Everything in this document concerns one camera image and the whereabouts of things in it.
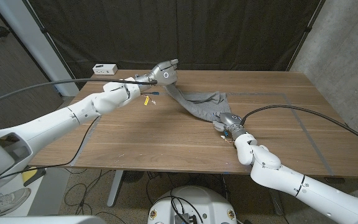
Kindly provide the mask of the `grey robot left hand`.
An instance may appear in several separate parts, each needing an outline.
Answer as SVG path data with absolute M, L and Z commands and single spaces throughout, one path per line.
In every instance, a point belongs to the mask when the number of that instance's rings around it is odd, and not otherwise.
M 158 63 L 150 72 L 151 80 L 155 80 L 158 86 L 167 86 L 175 83 L 177 77 L 178 59 Z

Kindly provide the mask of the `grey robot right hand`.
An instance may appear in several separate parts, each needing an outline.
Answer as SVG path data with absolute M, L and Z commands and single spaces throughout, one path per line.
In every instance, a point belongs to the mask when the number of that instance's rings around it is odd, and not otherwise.
M 219 132 L 229 131 L 232 133 L 241 129 L 241 117 L 233 113 L 219 113 L 213 119 L 213 126 Z

